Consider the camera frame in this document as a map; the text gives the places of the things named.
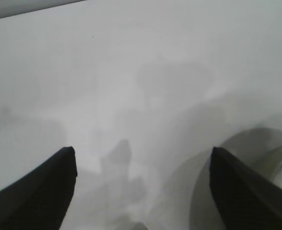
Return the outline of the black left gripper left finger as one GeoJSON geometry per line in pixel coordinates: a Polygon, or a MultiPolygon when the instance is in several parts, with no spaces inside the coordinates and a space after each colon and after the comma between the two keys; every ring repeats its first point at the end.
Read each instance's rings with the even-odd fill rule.
{"type": "Polygon", "coordinates": [[[0,190],[0,230],[58,230],[77,178],[75,150],[64,147],[0,190]]]}

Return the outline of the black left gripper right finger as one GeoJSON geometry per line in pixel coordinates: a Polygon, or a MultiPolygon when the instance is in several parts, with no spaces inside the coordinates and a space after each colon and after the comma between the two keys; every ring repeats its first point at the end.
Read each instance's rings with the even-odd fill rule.
{"type": "Polygon", "coordinates": [[[282,189],[224,148],[214,147],[209,186],[228,230],[282,230],[282,189]]]}

